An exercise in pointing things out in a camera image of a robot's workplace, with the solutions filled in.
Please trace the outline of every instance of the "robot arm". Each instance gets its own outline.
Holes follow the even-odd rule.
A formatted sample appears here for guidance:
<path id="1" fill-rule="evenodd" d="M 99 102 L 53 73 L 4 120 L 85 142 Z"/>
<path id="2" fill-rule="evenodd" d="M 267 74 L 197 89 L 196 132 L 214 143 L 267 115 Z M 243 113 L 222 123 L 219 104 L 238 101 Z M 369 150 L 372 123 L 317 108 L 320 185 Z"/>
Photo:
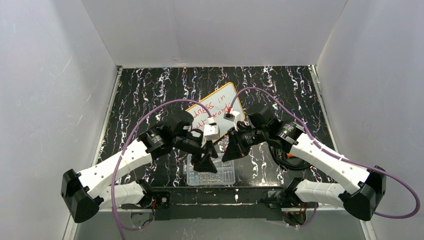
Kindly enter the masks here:
<path id="1" fill-rule="evenodd" d="M 193 120 L 193 116 L 186 111 L 176 112 L 173 118 L 159 122 L 142 133 L 127 147 L 114 179 L 150 164 L 152 160 L 170 153 L 173 148 L 193 154 L 192 164 L 196 171 L 216 173 L 211 157 L 216 158 L 218 154 L 212 140 L 219 139 L 219 127 L 213 118 L 209 118 L 205 132 L 192 130 Z M 61 196 L 76 223 L 84 222 L 100 209 L 112 206 L 110 184 L 121 154 L 122 151 L 78 173 L 70 169 L 63 174 Z M 166 197 L 166 201 L 162 201 L 160 195 Z M 161 200 L 156 205 L 157 209 L 169 205 L 169 193 L 155 192 L 144 180 L 115 187 L 117 205 L 134 204 L 147 208 L 157 198 Z"/>
<path id="2" fill-rule="evenodd" d="M 239 121 L 228 131 L 229 143 L 222 161 L 248 155 L 250 147 L 267 142 L 277 149 L 299 157 L 314 165 L 337 183 L 311 182 L 295 178 L 279 196 L 281 202 L 293 204 L 319 202 L 342 207 L 354 217 L 369 221 L 386 190 L 386 176 L 329 156 L 323 150 L 336 153 L 322 143 L 319 147 L 295 122 L 283 123 L 269 106 L 252 106 L 249 120 L 253 127 Z M 237 112 L 231 110 L 224 118 L 236 121 Z"/>

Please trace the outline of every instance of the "plastic tray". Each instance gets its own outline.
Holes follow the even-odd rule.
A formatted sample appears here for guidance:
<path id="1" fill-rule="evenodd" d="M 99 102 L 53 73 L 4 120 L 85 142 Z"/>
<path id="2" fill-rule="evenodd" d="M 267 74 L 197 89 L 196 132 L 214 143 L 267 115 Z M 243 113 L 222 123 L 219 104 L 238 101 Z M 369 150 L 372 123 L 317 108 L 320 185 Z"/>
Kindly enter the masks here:
<path id="1" fill-rule="evenodd" d="M 212 158 L 217 173 L 197 172 L 190 163 L 192 155 L 187 156 L 187 184 L 189 186 L 233 185 L 236 182 L 234 161 L 222 162 L 224 153 L 218 153 L 218 158 Z"/>

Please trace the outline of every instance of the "black tabletop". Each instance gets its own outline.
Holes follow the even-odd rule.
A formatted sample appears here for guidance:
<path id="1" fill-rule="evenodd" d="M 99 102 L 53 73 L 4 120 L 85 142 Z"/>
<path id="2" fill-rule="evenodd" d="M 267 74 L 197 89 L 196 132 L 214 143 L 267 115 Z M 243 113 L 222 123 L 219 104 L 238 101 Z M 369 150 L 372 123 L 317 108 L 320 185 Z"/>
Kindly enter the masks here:
<path id="1" fill-rule="evenodd" d="M 126 136 L 136 122 L 155 106 L 174 99 L 199 101 L 228 82 L 237 90 L 258 87 L 273 94 L 292 113 L 306 122 L 308 128 L 325 145 L 333 143 L 324 119 L 317 93 L 307 66 L 255 66 L 255 67 L 172 67 L 124 69 L 117 87 L 107 129 L 103 138 L 98 161 L 107 159 L 124 146 Z M 274 103 L 264 94 L 249 91 L 239 97 L 246 110 L 255 103 Z M 185 110 L 191 104 L 176 103 L 160 110 L 154 117 L 141 124 L 138 134 L 163 119 L 178 108 Z M 283 121 L 293 121 L 275 107 L 276 115 Z M 222 151 L 228 137 L 217 143 Z M 187 154 L 176 150 L 125 175 L 120 183 L 145 179 L 153 187 L 186 187 L 184 166 Z M 253 146 L 248 156 L 234 161 L 234 187 L 287 186 L 295 177 L 310 181 L 334 182 L 320 170 L 311 167 L 304 171 L 291 171 L 279 167 L 272 159 L 268 146 Z"/>

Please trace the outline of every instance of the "white wall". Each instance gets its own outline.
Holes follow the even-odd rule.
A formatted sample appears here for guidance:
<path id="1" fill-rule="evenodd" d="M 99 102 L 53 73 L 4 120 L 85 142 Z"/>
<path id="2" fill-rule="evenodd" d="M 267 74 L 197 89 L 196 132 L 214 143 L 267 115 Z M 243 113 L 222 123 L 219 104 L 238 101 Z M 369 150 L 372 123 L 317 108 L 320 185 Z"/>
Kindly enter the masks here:
<path id="1" fill-rule="evenodd" d="M 0 0 L 0 239 L 62 239 L 62 174 L 89 167 L 116 67 L 80 1 Z"/>
<path id="2" fill-rule="evenodd" d="M 339 150 L 379 165 L 424 200 L 424 1 L 349 0 L 317 63 Z M 387 180 L 378 211 L 402 215 L 411 194 Z M 424 214 L 374 216 L 378 239 L 423 239 Z"/>
<path id="3" fill-rule="evenodd" d="M 82 0 L 124 67 L 316 64 L 347 0 Z"/>

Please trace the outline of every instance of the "purple cable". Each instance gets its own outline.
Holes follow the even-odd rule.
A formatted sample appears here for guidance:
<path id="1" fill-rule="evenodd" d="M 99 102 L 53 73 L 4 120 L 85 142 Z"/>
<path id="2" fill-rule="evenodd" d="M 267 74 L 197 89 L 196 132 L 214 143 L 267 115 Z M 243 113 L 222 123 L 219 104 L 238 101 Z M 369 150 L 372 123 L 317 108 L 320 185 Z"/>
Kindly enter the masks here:
<path id="1" fill-rule="evenodd" d="M 274 96 L 272 96 L 269 92 L 267 92 L 267 91 L 265 91 L 265 90 L 263 90 L 263 89 L 260 89 L 260 88 L 258 88 L 258 87 L 245 87 L 245 88 L 243 88 L 242 90 L 240 90 L 240 91 L 238 91 L 237 92 L 237 94 L 235 95 L 235 97 L 233 98 L 233 100 L 232 100 L 232 102 L 231 102 L 231 105 L 229 106 L 230 108 L 232 108 L 233 107 L 233 105 L 234 105 L 234 102 L 236 101 L 236 99 L 237 99 L 237 97 L 241 94 L 241 93 L 243 93 L 244 91 L 246 91 L 246 90 L 257 90 L 257 91 L 260 91 L 260 92 L 263 92 L 263 93 L 265 93 L 266 95 L 268 95 L 272 100 L 274 100 L 274 102 L 276 102 L 285 112 L 287 112 L 290 116 L 292 116 L 296 121 L 298 121 L 303 127 L 304 127 L 304 129 L 305 129 L 305 131 L 306 131 L 306 134 L 308 135 L 308 137 L 311 139 L 311 140 L 313 140 L 313 144 L 316 146 L 316 147 L 318 147 L 318 148 L 320 148 L 321 149 L 321 151 L 322 152 L 324 152 L 324 153 L 326 153 L 327 155 L 329 155 L 330 157 L 333 157 L 333 158 L 335 158 L 335 159 L 339 159 L 341 156 L 340 155 L 338 155 L 338 154 L 335 154 L 335 153 L 332 153 L 332 152 L 330 152 L 330 151 L 328 151 L 328 150 L 326 150 L 326 149 L 324 149 L 324 148 L 322 148 L 321 147 L 321 145 L 319 144 L 319 142 L 315 139 L 315 137 L 312 135 L 312 133 L 311 133 L 311 131 L 309 131 L 309 128 L 306 126 L 306 124 L 299 118 L 299 117 L 297 117 L 297 116 L 295 116 L 292 112 L 290 112 L 287 108 L 285 108 L 284 106 L 283 106 L 283 104 L 281 104 Z M 420 202 L 420 198 L 418 197 L 418 194 L 406 183 L 406 182 L 404 182 L 402 179 L 400 179 L 399 177 L 397 177 L 397 176 L 395 176 L 395 175 L 393 175 L 392 173 L 389 173 L 389 172 L 386 172 L 386 171 L 383 171 L 383 170 L 380 170 L 380 169 L 378 169 L 378 168 L 375 168 L 375 167 L 372 167 L 372 166 L 369 166 L 369 165 L 366 165 L 366 164 L 363 164 L 363 163 L 361 163 L 361 162 L 357 162 L 357 161 L 353 161 L 353 160 L 349 160 L 349 159 L 347 159 L 347 158 L 345 158 L 345 157 L 342 157 L 341 158 L 341 160 L 343 161 L 343 162 L 346 162 L 346 163 L 349 163 L 349 164 L 353 164 L 353 165 L 357 165 L 357 166 L 360 166 L 360 167 L 363 167 L 363 168 L 366 168 L 366 169 L 369 169 L 369 170 L 373 170 L 373 171 L 375 171 L 375 172 L 377 172 L 377 173 L 380 173 L 380 174 L 384 174 L 384 175 L 386 175 L 387 177 L 389 177 L 389 178 L 392 178 L 392 179 L 394 179 L 395 181 L 397 181 L 398 183 L 400 183 L 401 185 L 403 185 L 406 189 L 408 189 L 408 191 L 410 191 L 410 193 L 413 195 L 413 198 L 415 199 L 415 209 L 412 211 L 412 212 L 410 212 L 410 213 L 408 213 L 408 214 L 405 214 L 405 215 L 398 215 L 398 216 L 396 216 L 396 215 L 388 215 L 388 214 L 384 214 L 384 213 L 379 213 L 379 212 L 375 212 L 374 214 L 375 215 L 377 215 L 377 216 L 380 216 L 380 217 L 384 217 L 384 218 L 389 218 L 389 219 L 407 219 L 407 218 L 410 218 L 410 217 L 412 217 L 412 216 L 414 216 L 415 214 L 417 214 L 418 213 L 418 211 L 420 210 L 420 207 L 421 207 L 421 202 Z"/>
<path id="2" fill-rule="evenodd" d="M 121 164 L 122 161 L 122 156 L 124 155 L 125 151 L 127 150 L 128 145 L 130 144 L 131 140 L 133 139 L 134 134 L 136 133 L 137 129 L 139 128 L 140 124 L 142 122 L 144 122 L 152 113 L 156 112 L 157 110 L 163 108 L 164 106 L 168 105 L 168 104 L 174 104 L 174 103 L 179 103 L 179 102 L 189 102 L 189 103 L 193 103 L 193 104 L 197 104 L 199 106 L 201 106 L 203 109 L 205 109 L 205 111 L 207 112 L 207 115 L 209 117 L 212 117 L 211 113 L 209 112 L 208 108 L 205 107 L 203 104 L 201 104 L 198 101 L 195 100 L 190 100 L 190 99 L 177 99 L 177 100 L 171 100 L 165 103 L 162 103 L 161 105 L 155 107 L 153 110 L 149 111 L 146 115 L 144 115 L 135 125 L 135 127 L 132 129 L 131 133 L 129 134 L 129 136 L 127 137 L 125 144 L 122 147 L 122 153 L 119 156 L 118 162 L 116 163 L 115 169 L 113 170 L 113 175 L 112 175 L 112 183 L 110 185 L 110 195 L 111 195 L 111 200 L 112 200 L 112 212 L 113 212 L 113 216 L 115 218 L 116 221 L 116 225 L 118 227 L 120 236 L 123 240 L 125 240 L 125 233 L 124 233 L 124 229 L 126 230 L 140 230 L 139 227 L 127 227 L 121 224 L 121 220 L 118 216 L 118 209 L 117 209 L 117 203 L 115 200 L 115 181 L 117 178 L 117 173 L 118 173 L 118 169 L 119 169 L 119 165 Z"/>

